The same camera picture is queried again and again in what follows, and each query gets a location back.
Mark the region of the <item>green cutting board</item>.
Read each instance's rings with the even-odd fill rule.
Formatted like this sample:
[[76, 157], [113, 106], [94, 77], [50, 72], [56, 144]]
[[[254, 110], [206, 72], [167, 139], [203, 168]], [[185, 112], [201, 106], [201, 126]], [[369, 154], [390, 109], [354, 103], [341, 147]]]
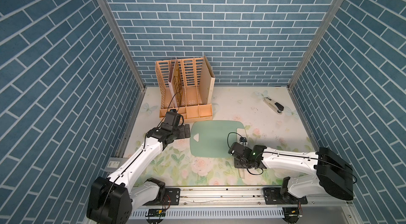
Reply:
[[232, 120], [195, 122], [190, 132], [190, 151], [195, 157], [229, 158], [229, 147], [246, 136], [243, 123]]

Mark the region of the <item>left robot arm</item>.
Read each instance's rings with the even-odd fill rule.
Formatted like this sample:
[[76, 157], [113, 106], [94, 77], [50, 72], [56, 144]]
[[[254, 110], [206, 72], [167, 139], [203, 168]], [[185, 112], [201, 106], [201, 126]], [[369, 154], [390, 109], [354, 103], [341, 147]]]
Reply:
[[149, 130], [145, 143], [115, 172], [98, 177], [91, 186], [86, 217], [98, 224], [124, 224], [133, 210], [152, 203], [162, 205], [165, 183], [150, 178], [134, 187], [147, 166], [177, 139], [190, 137], [190, 125], [162, 124]]

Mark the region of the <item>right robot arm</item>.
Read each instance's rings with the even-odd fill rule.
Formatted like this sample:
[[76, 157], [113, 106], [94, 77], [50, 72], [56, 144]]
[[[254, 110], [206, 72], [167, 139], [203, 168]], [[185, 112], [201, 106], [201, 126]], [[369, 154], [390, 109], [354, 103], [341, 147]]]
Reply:
[[290, 152], [256, 145], [252, 149], [233, 143], [228, 153], [237, 169], [284, 169], [302, 173], [301, 177], [283, 178], [280, 189], [263, 190], [266, 204], [306, 204], [308, 195], [328, 194], [352, 201], [355, 176], [352, 166], [328, 148], [316, 152]]

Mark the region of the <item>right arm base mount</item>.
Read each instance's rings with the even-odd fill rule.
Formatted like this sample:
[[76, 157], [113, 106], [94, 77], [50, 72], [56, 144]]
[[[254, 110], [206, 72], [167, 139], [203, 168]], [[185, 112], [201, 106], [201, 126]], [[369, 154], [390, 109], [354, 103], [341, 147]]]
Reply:
[[306, 197], [296, 198], [288, 192], [281, 192], [282, 188], [267, 187], [263, 188], [263, 195], [266, 205], [306, 205]]

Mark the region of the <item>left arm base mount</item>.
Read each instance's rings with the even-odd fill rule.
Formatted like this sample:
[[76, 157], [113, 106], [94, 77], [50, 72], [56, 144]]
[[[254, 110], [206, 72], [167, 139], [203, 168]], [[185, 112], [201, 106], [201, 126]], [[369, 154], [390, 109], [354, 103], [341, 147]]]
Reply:
[[180, 200], [180, 188], [160, 189], [157, 197], [143, 204], [144, 206], [178, 206]]

